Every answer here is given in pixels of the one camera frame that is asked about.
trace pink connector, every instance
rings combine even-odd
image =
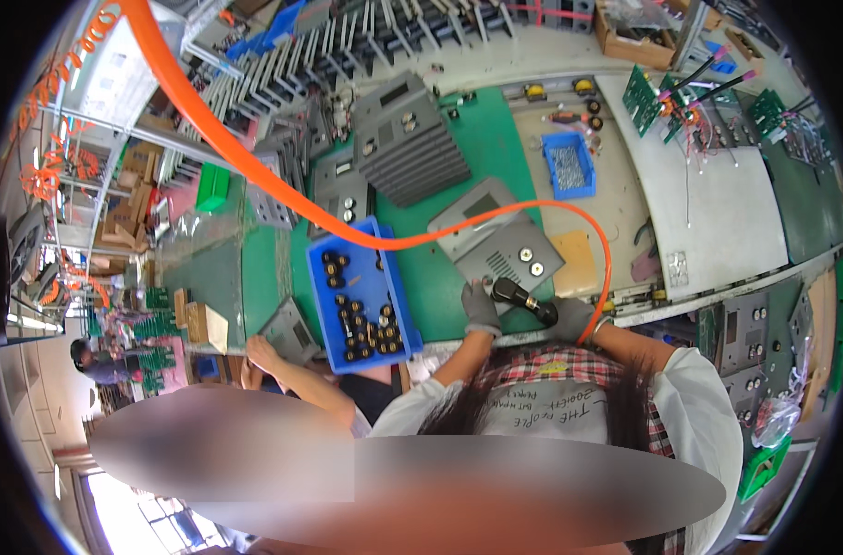
[[[731,48],[732,46],[730,46],[728,43],[722,44],[720,48],[715,50],[715,60],[721,60],[722,58],[724,58],[726,53],[729,52]]]

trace hand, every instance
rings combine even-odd
[[[594,306],[578,298],[555,296],[551,302],[558,308],[558,323],[551,327],[558,339],[575,343],[588,327],[594,314]]]
[[[495,303],[493,298],[483,290],[483,283],[480,280],[474,280],[470,285],[465,283],[465,287],[461,290],[461,306],[468,315],[466,334],[480,330],[496,338],[502,336],[502,323],[495,311]]]
[[[246,356],[255,366],[268,374],[277,364],[283,361],[279,358],[279,354],[277,354],[273,345],[259,335],[253,335],[246,341]]]

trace plaid shirt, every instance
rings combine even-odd
[[[571,379],[578,383],[596,383],[601,388],[615,383],[625,367],[599,354],[569,345],[549,345],[534,349],[518,350],[510,356],[510,362],[491,367],[487,371],[499,374],[496,387],[515,383],[558,382]],[[675,458],[669,435],[662,425],[656,404],[649,391],[647,430],[650,435],[650,452]],[[663,555],[683,555],[684,528],[665,535]]]

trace gray work glove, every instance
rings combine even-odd
[[[478,280],[474,280],[470,285],[465,283],[464,289],[461,290],[461,306],[468,315],[466,334],[479,329],[493,334],[496,338],[502,336],[502,323],[495,312],[495,302],[483,290],[483,283]]]
[[[551,327],[555,337],[567,343],[575,343],[588,327],[594,314],[594,306],[578,298],[560,298],[555,296],[551,302],[558,308],[558,323]]]

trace plastic bag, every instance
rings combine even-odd
[[[604,12],[613,28],[669,28],[669,18],[652,0],[605,0]]]
[[[774,449],[792,431],[800,416],[801,408],[795,399],[765,399],[757,412],[752,445]]]

